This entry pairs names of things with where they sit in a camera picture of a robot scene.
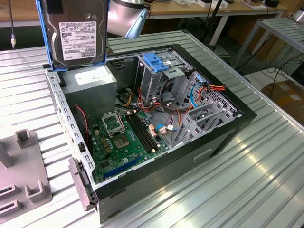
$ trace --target wooden desk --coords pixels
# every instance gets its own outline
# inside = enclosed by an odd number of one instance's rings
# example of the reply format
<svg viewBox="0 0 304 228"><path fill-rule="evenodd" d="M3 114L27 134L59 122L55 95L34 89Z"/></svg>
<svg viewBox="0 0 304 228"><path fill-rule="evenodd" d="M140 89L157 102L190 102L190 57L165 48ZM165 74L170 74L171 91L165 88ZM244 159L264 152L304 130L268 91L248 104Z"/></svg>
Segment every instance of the wooden desk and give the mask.
<svg viewBox="0 0 304 228"><path fill-rule="evenodd" d="M151 4L150 19L168 19L168 18L195 18L206 17L209 8L203 8L197 4L189 6L181 6L174 1L169 3L153 2ZM251 9L241 3L241 0L235 0L233 4L229 4L227 8L219 9L217 16L222 17L218 27L213 35L210 45L215 45L229 16L234 15L255 15L255 14L276 14L281 17L287 8L281 4L275 8L267 9ZM22 9L18 7L12 8L12 14L15 26L33 26L40 25L38 13L35 10ZM0 9L0 27L10 27L10 17L7 8Z"/></svg>
<svg viewBox="0 0 304 228"><path fill-rule="evenodd" d="M169 3L153 2L151 3L151 19L163 18L188 18L188 17L203 17L208 14L209 8L203 8L198 4L190 4L189 6L181 6L174 1ZM244 5L241 0L235 0L233 4L229 4L227 8L219 9L217 16L232 15L250 15L250 14L277 14L284 12L287 8L281 4L275 8L267 9L252 9Z"/></svg>

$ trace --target blue plastic bracket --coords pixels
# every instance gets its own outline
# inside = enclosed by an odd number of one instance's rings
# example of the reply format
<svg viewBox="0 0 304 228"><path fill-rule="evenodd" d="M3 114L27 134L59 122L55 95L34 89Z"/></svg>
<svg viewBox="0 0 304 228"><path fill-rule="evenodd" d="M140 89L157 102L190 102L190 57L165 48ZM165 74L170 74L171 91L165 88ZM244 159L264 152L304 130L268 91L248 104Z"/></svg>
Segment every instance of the blue plastic bracket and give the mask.
<svg viewBox="0 0 304 228"><path fill-rule="evenodd" d="M143 54L144 60L153 68L155 72L161 72L169 70L169 67L165 65L162 60L157 57L154 53Z"/></svg>

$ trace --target cardboard box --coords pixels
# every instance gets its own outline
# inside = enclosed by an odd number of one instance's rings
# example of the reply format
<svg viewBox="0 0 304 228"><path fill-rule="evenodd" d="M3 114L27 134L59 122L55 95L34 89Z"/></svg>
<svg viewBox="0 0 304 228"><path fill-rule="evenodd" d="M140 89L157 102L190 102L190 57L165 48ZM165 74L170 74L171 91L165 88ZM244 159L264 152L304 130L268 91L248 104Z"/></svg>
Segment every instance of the cardboard box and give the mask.
<svg viewBox="0 0 304 228"><path fill-rule="evenodd" d="M272 83L265 86L262 93L269 97L272 86ZM274 83L271 100L304 126L304 91L294 82Z"/></svg>

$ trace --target screw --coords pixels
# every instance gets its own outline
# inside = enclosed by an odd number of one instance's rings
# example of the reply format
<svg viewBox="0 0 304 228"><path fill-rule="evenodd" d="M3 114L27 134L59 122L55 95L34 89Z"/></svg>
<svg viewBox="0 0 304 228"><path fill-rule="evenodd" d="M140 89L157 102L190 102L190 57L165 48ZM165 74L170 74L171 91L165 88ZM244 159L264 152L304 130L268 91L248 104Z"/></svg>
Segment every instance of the screw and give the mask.
<svg viewBox="0 0 304 228"><path fill-rule="evenodd" d="M84 16L85 16L85 19L89 19L91 17L91 14L85 13Z"/></svg>

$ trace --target sticker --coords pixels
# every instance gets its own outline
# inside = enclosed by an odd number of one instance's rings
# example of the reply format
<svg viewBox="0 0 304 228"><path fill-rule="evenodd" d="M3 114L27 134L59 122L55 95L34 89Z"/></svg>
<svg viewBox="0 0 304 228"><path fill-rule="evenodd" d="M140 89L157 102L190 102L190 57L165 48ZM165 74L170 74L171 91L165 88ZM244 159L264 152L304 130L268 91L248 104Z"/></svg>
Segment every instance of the sticker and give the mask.
<svg viewBox="0 0 304 228"><path fill-rule="evenodd" d="M113 81L111 74L106 70L104 66L101 66L94 70L87 70L85 72L76 73L74 75L78 85L83 85L91 82L103 81L104 83L110 83Z"/></svg>
<svg viewBox="0 0 304 228"><path fill-rule="evenodd" d="M290 88L288 87L288 85L286 84L281 84L279 85L283 90L290 90Z"/></svg>
<svg viewBox="0 0 304 228"><path fill-rule="evenodd" d="M64 60L96 56L96 21L60 22Z"/></svg>
<svg viewBox="0 0 304 228"><path fill-rule="evenodd" d="M301 101L301 100L302 100L297 94L290 94L290 97L291 97L294 101Z"/></svg>
<svg viewBox="0 0 304 228"><path fill-rule="evenodd" d="M173 125L169 124L169 125L167 126L167 128L168 128L169 130L173 130Z"/></svg>

